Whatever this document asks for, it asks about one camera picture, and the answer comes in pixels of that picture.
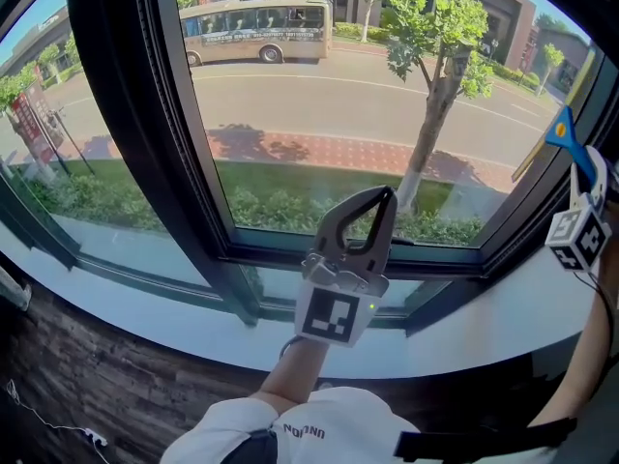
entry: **white cable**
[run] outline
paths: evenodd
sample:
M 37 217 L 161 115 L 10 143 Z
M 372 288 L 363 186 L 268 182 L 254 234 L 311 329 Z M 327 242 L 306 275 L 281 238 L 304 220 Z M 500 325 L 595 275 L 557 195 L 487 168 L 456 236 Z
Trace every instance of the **white cable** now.
M 21 406 L 24 409 L 27 409 L 28 411 L 32 411 L 35 414 L 35 416 L 39 418 L 39 421 L 42 422 L 45 426 L 49 426 L 50 428 L 53 428 L 53 429 L 70 429 L 70 430 L 81 431 L 84 435 L 86 435 L 86 438 L 88 438 L 88 440 L 92 442 L 93 447 L 95 448 L 95 452 L 99 455 L 102 461 L 105 464 L 109 464 L 109 462 L 107 462 L 105 457 L 103 457 L 103 455 L 99 452 L 99 449 L 97 449 L 97 444 L 95 443 L 95 441 L 91 440 L 90 435 L 92 434 L 92 430 L 88 430 L 88 428 L 79 428 L 77 426 L 56 426 L 54 424 L 47 422 L 41 416 L 39 416 L 39 413 L 37 413 L 37 411 L 35 411 L 32 407 L 28 407 L 26 404 L 24 404 L 19 399 L 19 393 L 17 393 L 17 388 L 15 387 L 15 382 L 13 381 L 13 379 L 9 380 L 6 390 L 7 390 L 7 393 L 9 394 L 9 397 L 13 400 L 13 402 L 16 405 Z

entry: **bus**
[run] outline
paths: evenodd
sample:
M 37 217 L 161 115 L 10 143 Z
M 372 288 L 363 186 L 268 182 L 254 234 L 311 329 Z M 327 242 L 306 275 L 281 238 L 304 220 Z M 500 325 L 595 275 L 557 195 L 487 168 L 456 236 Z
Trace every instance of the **bus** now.
M 329 0 L 224 0 L 180 11 L 190 67 L 218 60 L 327 58 Z

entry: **wooden wall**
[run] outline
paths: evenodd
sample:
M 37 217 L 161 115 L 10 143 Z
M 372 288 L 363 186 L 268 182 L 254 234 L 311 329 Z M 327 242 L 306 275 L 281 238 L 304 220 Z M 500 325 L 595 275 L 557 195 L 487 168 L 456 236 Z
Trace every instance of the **wooden wall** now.
M 158 462 L 210 404 L 248 395 L 265 374 L 161 347 L 41 286 L 26 313 L 0 298 L 0 383 L 15 380 L 22 401 L 47 421 L 99 432 L 111 464 Z M 420 428 L 444 431 L 525 423 L 554 386 L 532 378 L 530 356 L 450 375 L 330 381 L 371 390 Z M 101 462 L 81 434 L 46 428 L 5 392 L 0 435 L 0 463 Z

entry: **sign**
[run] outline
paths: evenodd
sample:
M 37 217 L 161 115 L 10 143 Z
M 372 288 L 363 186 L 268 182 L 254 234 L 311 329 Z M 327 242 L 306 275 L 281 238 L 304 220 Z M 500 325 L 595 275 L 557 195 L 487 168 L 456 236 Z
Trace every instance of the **sign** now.
M 65 140 L 65 136 L 60 130 L 60 126 L 56 118 L 51 113 L 51 109 L 45 100 L 43 89 L 38 82 L 33 82 L 25 91 L 26 98 L 34 110 L 35 115 L 39 119 L 39 123 L 43 125 L 47 137 L 54 143 L 56 150 Z
M 41 126 L 28 104 L 28 98 L 25 93 L 19 93 L 11 108 L 19 120 L 19 134 L 32 156 L 43 163 L 49 163 L 54 152 L 45 139 Z
M 220 31 L 202 35 L 202 45 L 234 44 L 241 42 L 321 42 L 322 30 L 318 28 L 271 28 Z

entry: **asphalt road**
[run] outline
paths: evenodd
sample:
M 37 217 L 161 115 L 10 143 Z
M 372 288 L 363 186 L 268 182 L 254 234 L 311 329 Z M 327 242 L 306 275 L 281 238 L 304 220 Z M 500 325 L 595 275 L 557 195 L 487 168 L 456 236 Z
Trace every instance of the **asphalt road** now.
M 319 64 L 223 63 L 192 69 L 208 130 L 249 126 L 258 131 L 357 137 L 414 145 L 426 110 L 427 86 L 414 71 L 402 82 L 378 54 L 333 50 Z M 45 92 L 78 141 L 108 136 L 83 74 Z M 437 149 L 518 165 L 540 138 L 558 105 L 506 83 L 492 96 L 458 98 Z M 0 119 L 0 155 L 24 151 Z

